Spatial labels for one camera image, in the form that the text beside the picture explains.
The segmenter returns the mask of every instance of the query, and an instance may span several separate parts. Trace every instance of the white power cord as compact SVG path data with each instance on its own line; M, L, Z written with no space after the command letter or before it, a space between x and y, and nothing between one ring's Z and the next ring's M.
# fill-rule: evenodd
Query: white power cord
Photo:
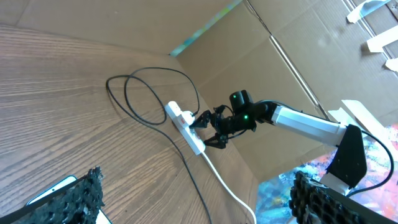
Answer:
M201 154L203 156L203 158L206 160L207 164L210 166L210 168L212 169L214 175L216 175L217 179L219 180L219 182L224 186L225 190L232 196L232 198L234 198L236 201L238 201L241 205L243 205L243 207L245 207L247 210L249 210L249 212L251 213L251 215L253 216L253 220L254 220L254 224L257 224L257 219L256 219L256 215L254 214L253 210L251 210L251 208L246 205L244 202L242 202L241 199L239 199L234 193L232 193L232 191L228 188L228 186L224 183L223 179L220 177L220 175L218 174L216 168L213 166L213 164L211 163L211 161L209 160L209 158L207 157L207 155L205 154L205 152L202 152Z

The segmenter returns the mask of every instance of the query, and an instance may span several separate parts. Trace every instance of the white power strip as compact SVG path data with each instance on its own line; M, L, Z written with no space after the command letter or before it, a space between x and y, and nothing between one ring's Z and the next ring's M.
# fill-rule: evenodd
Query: white power strip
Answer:
M166 113L172 119L174 125L181 132L182 136L187 141L188 145L192 148L195 155L199 155L205 151L205 144L200 139L199 135L194 129L190 129L189 126L195 121L195 117L192 116L191 111L181 111L178 104L174 101L170 101L165 106Z

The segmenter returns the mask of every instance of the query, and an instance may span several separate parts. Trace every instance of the wood grain surface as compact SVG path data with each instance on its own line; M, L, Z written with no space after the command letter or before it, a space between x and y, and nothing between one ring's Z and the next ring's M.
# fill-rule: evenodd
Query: wood grain surface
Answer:
M101 166L103 211L113 223L208 223L172 144L124 114L105 90L108 77L146 66L181 70L166 55L0 26L0 216L68 175L80 177ZM164 103L174 100L183 110L196 110L195 92L180 74L147 70L138 76ZM126 105L123 81L111 87ZM162 119L143 84L131 80L129 98L145 119ZM201 98L201 112L206 109ZM252 223L170 119L159 128L187 158L213 223ZM200 134L209 137L213 131ZM258 182L234 145L206 153L230 189L254 208Z

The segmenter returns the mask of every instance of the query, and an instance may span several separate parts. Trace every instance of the cardboard box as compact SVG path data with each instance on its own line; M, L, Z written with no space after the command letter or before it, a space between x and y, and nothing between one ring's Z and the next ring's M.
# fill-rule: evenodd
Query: cardboard box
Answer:
M254 101L280 100L317 116L318 106L337 110L341 100L358 100L383 125L398 121L397 75L383 67L383 54L361 50L371 35L347 23L345 2L251 3L272 35L240 4L178 56L209 107L246 89ZM233 142L259 181L331 150L266 124Z
M0 22L169 54L229 0L5 0Z
M246 89L254 101L280 100L319 116L310 98L269 39L241 3L178 57L209 107L229 104ZM322 144L263 124L234 144L259 181L326 153Z
M353 6L358 6L365 0L346 0L352 3ZM394 8L389 8L389 5L396 5ZM374 32L375 35L381 34L386 30L398 26L398 20L394 13L398 12L398 2L397 0L391 0L389 5L380 7L378 10L367 15L364 20L367 22L368 26ZM398 57L398 42L393 42L386 46L385 50L391 55L392 58Z

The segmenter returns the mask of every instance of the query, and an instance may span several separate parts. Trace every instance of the power cord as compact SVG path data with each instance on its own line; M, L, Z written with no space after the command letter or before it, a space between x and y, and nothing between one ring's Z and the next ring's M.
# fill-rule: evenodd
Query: power cord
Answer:
M207 157L207 155L205 154L205 152L202 152L201 154L203 156L203 158L206 160L207 164L210 166L211 170L213 171L214 175L216 175L217 179L219 180L219 182L223 185L223 187L225 188L225 190L232 196L232 198L234 198L237 202L239 202L241 205L243 205L243 207L245 207L247 210L249 210L250 214L253 217L254 220L254 224L257 224L257 219L256 219L256 214L254 214L253 210L251 210L251 208L246 205L241 199L239 199L229 188L228 186L225 184L225 182L223 181L223 179L220 177L220 175L218 174L216 168L213 166L213 164L211 163L209 157Z
M229 111L231 112L232 116L234 116L234 111L228 105L222 105L222 106L225 106L226 108L228 108Z
M367 134L369 137L371 137L374 140L376 140L386 150L386 152L388 154L388 157L390 159L390 163L391 163L390 172L388 173L387 177L382 182L380 182L380 183L378 183L378 184L376 184L376 185L374 185L372 187L366 187L364 189L360 189L360 190L356 190L354 192L351 192L351 193L349 193L347 195L347 197L351 197L351 196L353 196L355 194L358 194L358 193L361 193L361 192L365 192L367 190L372 190L372 189L381 187L382 185L384 185L385 183L387 183L391 179L391 177L392 177L392 175L394 173L394 159L392 158L392 154L391 154L390 150L388 150L387 146L385 144L383 144L383 142L381 142L378 138L373 136L371 133L369 133L367 131L363 131L363 130L362 130L362 133Z
M144 126L146 126L146 127L148 127L148 128L151 128L152 130L157 131L158 133L160 133L160 134L162 134L163 136L165 136L165 137L173 144L173 146L177 149L178 153L179 153L180 156L181 156L181 160L182 160L182 162L184 163L185 168L187 168L187 171L188 171L188 174L189 174L189 176L190 176L190 178L191 178L191 180L192 180L192 183L193 183L193 185L195 186L195 188L196 188L196 190L197 190L197 192L198 192L198 195L199 195L199 197L200 197L200 200L201 200L201 202L202 202L202 204L203 204L203 206L204 206L204 208L205 208L206 214L207 214L207 216L208 216L209 222L210 222L210 224L212 224L213 222L212 222L212 220L211 220L210 212L209 212L209 209L208 209L207 204L206 204L206 202L205 202L205 199L203 199L203 196L202 196L202 194L200 193L200 190L199 190L199 188L198 188L198 185L197 185L195 179L194 179L193 176L192 176L192 173L191 173L191 171L190 171L190 169L189 169L189 167L188 167L187 161L185 160L185 157L184 157L184 155L182 154L181 150L180 150L180 149L178 148L178 146L174 143L174 141L170 138L170 136L168 136L168 135L167 135L166 133L164 133L163 131L161 131L161 130L159 130L159 129L153 127L153 126L151 126L151 125L159 125L159 124L165 123L165 122L166 122L166 119L167 119L167 115L166 115L166 111L165 111L164 105L163 105L163 103L161 102L161 100L159 99L159 97L157 96L155 90L153 90L144 80L142 80L142 79L140 79L140 78L138 78L138 77L135 77L135 74L136 74L137 72L142 71L142 70L147 70L147 69L169 70L169 71L173 71L173 72L180 73L181 75L187 77L187 78L189 79L189 81L192 83L193 88L195 89L195 92L196 92L196 94L197 94L197 100L198 100L198 110L193 114L193 116L195 116L195 115L199 112L199 109L200 109L199 94L198 94L198 91L197 91L195 85L193 84L192 80L191 80L186 74L184 74L183 72L180 72L180 71L178 71L178 70L174 70L174 69L171 69L171 68L145 67L145 68L140 68L140 69L138 69L138 70L135 70L135 71L132 72L130 75L116 75L116 76L113 76L113 77L107 79L107 81L106 81L106 90L107 90L108 93L111 95L112 99L116 102L116 104L117 104L127 115L129 115L132 119L134 119L134 120L137 121L138 123L140 123L140 124L142 124L142 125L144 125ZM136 115L136 117L134 117L133 114L131 114L130 112L128 112L128 110L125 109L125 108L120 104L120 102L116 99L116 97L113 95L113 93L112 93L112 91L111 91L111 89L110 89L110 87L109 87L109 82L110 82L111 80L115 79L115 78L126 78L126 81L124 82L124 97L125 97L125 100L126 100L126 103L127 103L128 107L129 107L129 109L131 110L131 112L132 112L134 115ZM129 102L128 97L127 97L127 83L128 83L128 81L129 81L131 78L134 78L134 79L136 79L136 80L139 80L140 82L142 82L143 84L145 84L145 85L151 90L151 92L154 94L154 96L156 97L157 101L160 103L160 105L162 105L162 109L163 109L163 113L164 113L164 120L163 120L163 121L158 122L158 123L151 122L151 121L148 121L148 120L142 118L141 116L139 116L139 115L135 112L135 110L133 109L133 107L130 105L130 102Z
M235 134L234 136L228 137L227 139L236 138L236 137L240 136L241 134L245 133L246 131L247 131L247 130L243 130L243 131L241 131L240 133Z

